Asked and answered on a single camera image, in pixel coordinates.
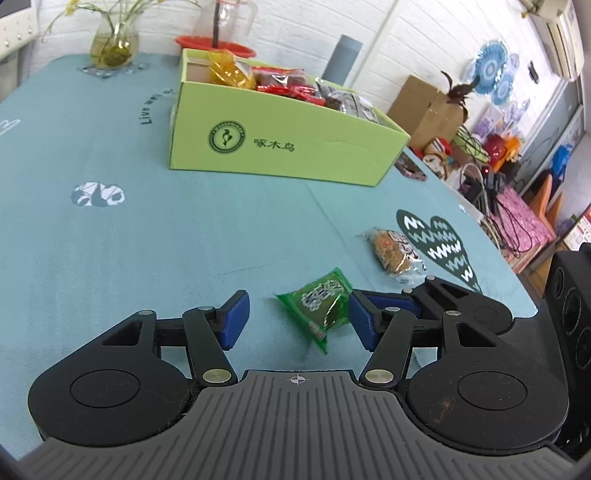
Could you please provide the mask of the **glass vase with plant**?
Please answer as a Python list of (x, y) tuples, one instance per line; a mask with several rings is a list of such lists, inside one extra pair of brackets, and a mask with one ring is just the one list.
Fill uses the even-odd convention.
[(201, 1), (44, 1), (33, 64), (86, 54), (100, 68), (121, 67), (139, 53), (176, 55), (175, 40), (200, 16)]

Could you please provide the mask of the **pink patterned cloth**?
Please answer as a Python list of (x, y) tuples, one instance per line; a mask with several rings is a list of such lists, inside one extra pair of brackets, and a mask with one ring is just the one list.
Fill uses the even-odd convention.
[(490, 219), (500, 235), (503, 250), (513, 258), (536, 255), (556, 235), (510, 186), (490, 202)]

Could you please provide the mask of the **blue paper fan decoration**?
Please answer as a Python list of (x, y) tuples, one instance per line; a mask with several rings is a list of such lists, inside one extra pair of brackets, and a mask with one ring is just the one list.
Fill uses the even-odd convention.
[(508, 51), (503, 42), (493, 40), (481, 47), (475, 62), (475, 75), (479, 77), (475, 90), (478, 94), (486, 95), (495, 90), (506, 69), (507, 60)]

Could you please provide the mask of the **white air conditioner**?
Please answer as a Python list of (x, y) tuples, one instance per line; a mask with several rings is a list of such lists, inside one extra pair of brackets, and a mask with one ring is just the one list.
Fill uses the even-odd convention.
[(574, 3), (533, 1), (529, 8), (550, 65), (556, 75), (576, 81), (583, 71), (584, 50)]

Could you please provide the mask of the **brown cardboard box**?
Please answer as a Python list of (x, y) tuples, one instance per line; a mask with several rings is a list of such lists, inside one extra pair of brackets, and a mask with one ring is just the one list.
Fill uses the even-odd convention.
[(410, 135), (409, 146), (424, 150), (433, 140), (450, 143), (464, 124), (464, 110), (446, 93), (411, 75), (394, 99), (388, 117)]

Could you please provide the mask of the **black stirring stick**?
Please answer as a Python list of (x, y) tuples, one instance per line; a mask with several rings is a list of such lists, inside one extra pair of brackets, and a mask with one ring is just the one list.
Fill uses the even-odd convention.
[(211, 45), (213, 49), (218, 48), (219, 43), (219, 22), (221, 22), (221, 2), (216, 0), (214, 2), (213, 16), (212, 16), (212, 41)]

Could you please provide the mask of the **green candy packet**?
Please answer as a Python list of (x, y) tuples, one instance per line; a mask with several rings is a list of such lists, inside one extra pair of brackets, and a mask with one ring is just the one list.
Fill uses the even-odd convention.
[(349, 322), (352, 292), (353, 287), (342, 270), (335, 268), (298, 290), (276, 294), (276, 299), (327, 354), (329, 330)]

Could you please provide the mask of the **yellow cake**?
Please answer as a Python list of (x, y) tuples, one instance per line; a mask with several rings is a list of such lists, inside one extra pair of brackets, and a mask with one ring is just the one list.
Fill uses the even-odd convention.
[(208, 53), (208, 68), (211, 82), (232, 88), (256, 90), (256, 76), (252, 67), (238, 61), (229, 50)]

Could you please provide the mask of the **grey blue tumbler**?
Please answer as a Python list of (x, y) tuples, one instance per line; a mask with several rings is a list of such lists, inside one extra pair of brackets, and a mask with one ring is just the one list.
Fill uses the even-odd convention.
[(331, 58), (329, 58), (328, 64), (325, 66), (325, 71), (322, 72), (322, 80), (338, 85), (345, 84), (346, 78), (351, 73), (353, 64), (355, 64), (362, 48), (363, 43), (359, 40), (348, 35), (339, 37), (339, 42), (332, 51)]

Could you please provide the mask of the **smartphone red case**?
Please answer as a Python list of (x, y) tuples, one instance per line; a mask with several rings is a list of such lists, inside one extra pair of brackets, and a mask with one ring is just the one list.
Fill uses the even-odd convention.
[(403, 176), (407, 178), (421, 182), (425, 182), (427, 180), (427, 175), (425, 172), (405, 152), (401, 153), (400, 157), (394, 163), (394, 166)]

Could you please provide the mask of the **green cardboard box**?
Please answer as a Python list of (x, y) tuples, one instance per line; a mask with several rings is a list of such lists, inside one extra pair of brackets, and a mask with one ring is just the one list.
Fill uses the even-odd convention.
[(372, 122), (301, 100), (206, 82), (207, 52), (186, 49), (172, 109), (172, 170), (376, 186), (410, 141), (383, 112)]

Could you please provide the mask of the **glass pitcher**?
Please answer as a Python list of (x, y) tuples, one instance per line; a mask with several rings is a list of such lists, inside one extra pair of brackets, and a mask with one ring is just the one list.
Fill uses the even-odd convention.
[[(243, 34), (249, 34), (252, 29), (254, 19), (259, 11), (256, 3), (253, 1), (231, 1), (219, 0), (221, 2), (221, 22), (219, 22), (219, 40), (235, 41), (236, 27), (242, 24)], [(215, 1), (206, 1), (200, 10), (200, 16), (197, 20), (193, 33), (195, 36), (204, 36), (212, 38), (212, 16)]]

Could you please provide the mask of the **silver snack bag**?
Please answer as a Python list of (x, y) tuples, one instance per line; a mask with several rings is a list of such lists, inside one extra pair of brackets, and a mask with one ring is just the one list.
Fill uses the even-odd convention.
[(315, 83), (328, 108), (373, 123), (380, 123), (373, 104), (366, 98), (352, 91), (335, 87), (320, 78), (315, 79)]

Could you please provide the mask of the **dark red snack pack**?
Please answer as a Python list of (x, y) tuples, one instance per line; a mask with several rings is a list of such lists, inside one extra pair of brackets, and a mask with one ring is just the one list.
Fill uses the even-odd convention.
[(325, 98), (304, 70), (256, 66), (252, 71), (259, 92), (325, 106)]

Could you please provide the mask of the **black speaker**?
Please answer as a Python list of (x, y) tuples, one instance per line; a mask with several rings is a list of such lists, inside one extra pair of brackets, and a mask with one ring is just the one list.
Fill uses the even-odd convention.
[(590, 394), (590, 244), (554, 254), (547, 303), (560, 345), (569, 391)]

